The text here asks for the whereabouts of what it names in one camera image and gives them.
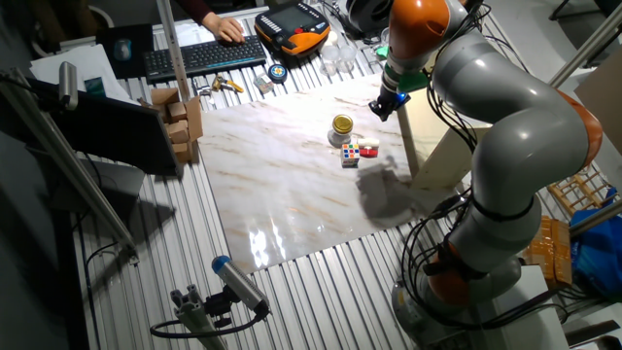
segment small jar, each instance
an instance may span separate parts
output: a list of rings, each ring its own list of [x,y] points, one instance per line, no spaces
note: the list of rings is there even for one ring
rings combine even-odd
[[[352,118],[338,115],[332,120],[332,128],[328,131],[328,141],[334,148],[341,149],[343,144],[350,143],[350,132],[354,122]]]

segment rubik's cube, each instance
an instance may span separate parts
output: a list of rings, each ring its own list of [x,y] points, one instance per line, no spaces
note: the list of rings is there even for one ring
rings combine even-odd
[[[341,165],[356,165],[361,157],[359,145],[345,144],[341,149]]]

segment metal rod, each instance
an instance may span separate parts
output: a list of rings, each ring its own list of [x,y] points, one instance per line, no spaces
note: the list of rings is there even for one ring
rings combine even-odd
[[[17,69],[11,71],[11,78],[28,86],[28,82]],[[76,187],[90,210],[97,215],[97,218],[104,223],[121,245],[134,250],[135,244],[131,234],[104,194],[97,188],[95,181],[82,163],[78,161],[52,117],[39,110],[32,92],[10,83],[0,83],[0,92],[6,96],[37,140],[50,153],[60,170]]]
[[[182,59],[182,50],[177,41],[177,31],[175,31],[175,21],[173,20],[173,12],[171,11],[171,3],[169,0],[156,0],[159,17],[162,20],[166,43],[168,43],[168,51],[173,61],[173,69],[177,78],[177,85],[183,102],[190,100],[190,90],[188,88],[188,77],[186,76],[186,68]]]
[[[600,44],[614,35],[613,30],[622,23],[622,4],[618,5],[615,11],[605,20],[605,22],[590,36],[581,46],[576,55],[562,67],[551,79],[549,85],[553,88],[560,87],[566,79],[574,73],[583,61],[585,61]]]
[[[617,200],[577,224],[572,225],[570,227],[570,237],[576,237],[577,235],[602,224],[620,213],[622,213],[622,200]]]

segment keyboard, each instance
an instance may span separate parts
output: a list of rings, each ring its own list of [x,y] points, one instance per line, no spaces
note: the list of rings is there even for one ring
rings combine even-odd
[[[263,64],[265,52],[257,35],[245,37],[244,44],[207,42],[181,47],[186,75],[196,76]],[[168,50],[143,53],[149,82],[175,79]]]

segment white marble board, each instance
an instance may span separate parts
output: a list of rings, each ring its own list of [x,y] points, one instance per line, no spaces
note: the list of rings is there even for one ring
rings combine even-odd
[[[370,76],[203,114],[198,139],[231,257],[247,273],[412,219],[410,170],[397,116],[367,107]],[[342,168],[332,119],[380,139],[378,158]]]

